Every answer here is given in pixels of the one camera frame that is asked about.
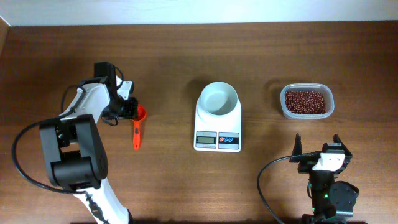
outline scale control panel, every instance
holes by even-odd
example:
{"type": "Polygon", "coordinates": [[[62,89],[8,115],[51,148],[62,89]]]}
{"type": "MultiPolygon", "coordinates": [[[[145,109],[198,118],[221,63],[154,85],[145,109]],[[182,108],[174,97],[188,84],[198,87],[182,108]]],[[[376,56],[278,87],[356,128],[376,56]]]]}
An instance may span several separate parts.
{"type": "Polygon", "coordinates": [[[197,131],[195,146],[207,149],[239,149],[239,133],[197,131]]]}

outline red spoon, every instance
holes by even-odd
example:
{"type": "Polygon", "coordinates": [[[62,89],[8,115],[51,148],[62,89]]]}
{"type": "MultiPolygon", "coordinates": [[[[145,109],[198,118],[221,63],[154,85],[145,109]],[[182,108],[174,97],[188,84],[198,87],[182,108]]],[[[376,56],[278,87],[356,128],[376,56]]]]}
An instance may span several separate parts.
{"type": "Polygon", "coordinates": [[[134,145],[134,149],[137,151],[141,144],[141,132],[139,129],[141,121],[145,120],[147,117],[147,111],[144,109],[142,105],[138,105],[138,118],[134,119],[134,137],[132,139],[132,143],[134,145]]]}

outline kitchen scale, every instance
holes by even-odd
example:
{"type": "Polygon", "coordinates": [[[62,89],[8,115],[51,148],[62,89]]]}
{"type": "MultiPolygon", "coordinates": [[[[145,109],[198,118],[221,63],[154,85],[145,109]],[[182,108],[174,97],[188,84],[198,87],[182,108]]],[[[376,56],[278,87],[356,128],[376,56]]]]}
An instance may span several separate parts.
{"type": "Polygon", "coordinates": [[[197,151],[241,150],[242,106],[235,89],[224,82],[207,85],[195,112],[193,148],[197,151]]]}

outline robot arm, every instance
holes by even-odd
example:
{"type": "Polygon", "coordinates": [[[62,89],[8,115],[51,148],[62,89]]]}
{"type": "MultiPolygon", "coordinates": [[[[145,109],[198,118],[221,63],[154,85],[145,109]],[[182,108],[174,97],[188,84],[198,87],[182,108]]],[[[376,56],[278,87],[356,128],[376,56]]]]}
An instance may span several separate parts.
{"type": "Polygon", "coordinates": [[[96,127],[100,117],[114,119],[117,124],[118,119],[134,119],[137,114],[137,100],[129,97],[134,84],[123,79],[116,76],[114,65],[95,64],[95,77],[80,83],[76,97],[61,115],[73,113],[40,125],[50,182],[64,190],[84,191],[74,196],[98,223],[133,222],[106,178],[108,160],[96,127]],[[71,144],[79,144],[80,150],[62,151],[71,144]]]}

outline red bean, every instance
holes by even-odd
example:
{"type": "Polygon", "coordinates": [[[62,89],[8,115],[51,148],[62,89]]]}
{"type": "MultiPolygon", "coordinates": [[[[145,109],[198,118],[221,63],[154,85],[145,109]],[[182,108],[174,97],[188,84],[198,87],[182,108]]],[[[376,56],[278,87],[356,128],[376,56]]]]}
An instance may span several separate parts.
{"type": "Polygon", "coordinates": [[[287,109],[297,114],[324,114],[326,113],[325,100],[315,91],[287,91],[285,92],[287,109]]]}

